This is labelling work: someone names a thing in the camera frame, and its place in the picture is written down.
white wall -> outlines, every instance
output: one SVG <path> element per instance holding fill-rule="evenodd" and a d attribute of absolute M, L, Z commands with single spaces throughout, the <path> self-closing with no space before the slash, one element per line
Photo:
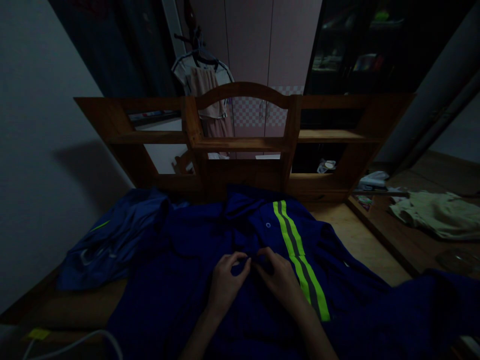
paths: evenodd
<path fill-rule="evenodd" d="M 480 92 L 430 146 L 430 150 L 480 164 Z"/>
<path fill-rule="evenodd" d="M 182 120 L 172 119 L 161 124 L 139 126 L 136 129 L 142 131 L 181 131 Z M 175 174 L 172 166 L 172 163 L 176 163 L 175 157 L 182 156 L 188 150 L 185 144 L 146 144 L 145 148 L 159 174 Z"/>
<path fill-rule="evenodd" d="M 381 148 L 376 162 L 398 162 L 434 110 L 446 106 L 480 63 L 480 1 L 466 15 L 423 79 L 410 107 Z"/>
<path fill-rule="evenodd" d="M 75 104 L 102 96 L 47 1 L 0 5 L 0 313 L 132 184 Z"/>

gray stripe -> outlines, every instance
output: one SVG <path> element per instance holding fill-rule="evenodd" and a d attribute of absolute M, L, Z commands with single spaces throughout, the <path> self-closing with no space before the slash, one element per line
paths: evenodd
<path fill-rule="evenodd" d="M 298 262 L 300 263 L 301 271 L 303 272 L 303 276 L 305 277 L 306 282 L 308 284 L 308 291 L 310 292 L 311 305 L 315 309 L 315 312 L 316 312 L 318 318 L 321 319 L 322 317 L 320 316 L 320 308 L 319 308 L 319 300 L 317 298 L 317 291 L 315 290 L 314 283 L 312 282 L 312 279 L 310 278 L 307 267 L 305 266 L 304 262 L 300 258 L 299 247 L 297 245 L 297 241 L 295 240 L 294 233 L 292 232 L 292 227 L 290 225 L 290 221 L 282 213 L 282 202 L 281 201 L 278 201 L 278 213 L 281 215 L 283 220 L 285 220 L 286 232 L 288 233 L 288 237 L 290 238 L 290 242 L 293 246 L 293 252 L 295 254 L 295 257 L 298 259 Z"/>
<path fill-rule="evenodd" d="M 286 231 L 288 233 L 288 237 L 290 238 L 291 245 L 293 246 L 293 253 L 297 257 L 300 255 L 300 252 L 299 252 L 299 247 L 297 245 L 297 242 L 295 241 L 295 238 L 294 238 L 294 233 L 292 232 L 292 227 L 290 226 L 288 219 L 284 216 L 284 214 L 282 214 L 282 202 L 278 201 L 277 204 L 278 204 L 278 213 L 283 218 L 283 220 L 285 220 Z"/>

pink wardrobe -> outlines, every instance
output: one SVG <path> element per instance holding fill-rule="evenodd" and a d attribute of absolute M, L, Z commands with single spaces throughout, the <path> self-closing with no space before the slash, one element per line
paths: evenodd
<path fill-rule="evenodd" d="M 183 32 L 183 0 L 176 0 Z M 322 1 L 190 0 L 206 47 L 230 68 L 236 82 L 267 85 L 284 95 L 302 94 Z M 287 111 L 250 97 L 230 107 L 236 137 L 279 137 Z M 262 152 L 238 152 L 253 159 Z"/>

wooden bed frame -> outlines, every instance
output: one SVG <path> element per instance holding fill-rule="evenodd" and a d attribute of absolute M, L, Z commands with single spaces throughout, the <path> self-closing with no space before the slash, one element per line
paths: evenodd
<path fill-rule="evenodd" d="M 223 200 L 228 183 L 286 192 L 300 200 L 317 220 L 331 223 L 354 257 L 396 286 L 410 275 L 346 203 L 414 96 L 284 96 L 267 86 L 236 82 L 197 98 L 78 97 L 75 101 L 136 187 L 157 186 L 194 203 Z M 205 137 L 198 110 L 232 97 L 259 98 L 288 109 L 284 136 Z M 302 109 L 364 112 L 355 129 L 301 130 Z M 182 131 L 136 131 L 127 116 L 131 111 L 158 110 L 181 110 Z M 291 173 L 298 143 L 345 143 L 346 148 L 333 174 Z M 186 144 L 194 174 L 158 174 L 144 144 Z M 208 152 L 236 151 L 280 152 L 281 156 L 280 160 L 208 159 Z M 51 337 L 52 342 L 68 343 L 81 337 L 83 331 L 106 326 L 127 283 L 125 279 L 90 291 L 56 292 L 55 279 L 56 272 L 47 276 L 3 313 L 2 322 L 69 329 Z"/>
<path fill-rule="evenodd" d="M 198 110 L 227 98 L 252 97 L 287 109 L 283 137 L 205 137 Z M 300 201 L 344 202 L 413 100 L 411 93 L 290 95 L 234 82 L 200 97 L 75 101 L 138 188 L 157 186 L 202 202 L 223 200 L 228 183 L 282 191 Z M 364 109 L 355 129 L 300 130 L 303 109 Z M 182 131 L 136 131 L 131 111 L 181 111 Z M 345 143 L 333 174 L 291 173 L 298 143 Z M 186 144 L 194 174 L 158 174 L 144 144 Z M 209 160 L 209 152 L 280 152 L 280 160 Z"/>

reflective stripe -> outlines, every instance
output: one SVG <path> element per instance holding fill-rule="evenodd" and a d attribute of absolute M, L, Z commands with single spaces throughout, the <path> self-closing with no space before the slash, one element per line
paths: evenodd
<path fill-rule="evenodd" d="M 103 224 L 101 225 L 98 225 L 97 227 L 94 227 L 92 230 L 90 230 L 89 232 L 91 233 L 92 231 L 95 231 L 95 230 L 98 230 L 100 228 L 103 228 L 105 225 L 107 225 L 108 223 L 110 222 L 110 220 L 104 222 Z"/>
<path fill-rule="evenodd" d="M 327 306 L 324 291 L 320 286 L 314 270 L 305 257 L 305 250 L 302 244 L 297 226 L 287 214 L 287 203 L 285 200 L 273 203 L 273 212 L 280 223 L 281 234 L 288 250 L 288 256 L 295 267 L 296 274 L 300 280 L 302 289 L 308 302 L 313 306 L 318 317 L 322 321 L 330 320 L 330 313 Z"/>

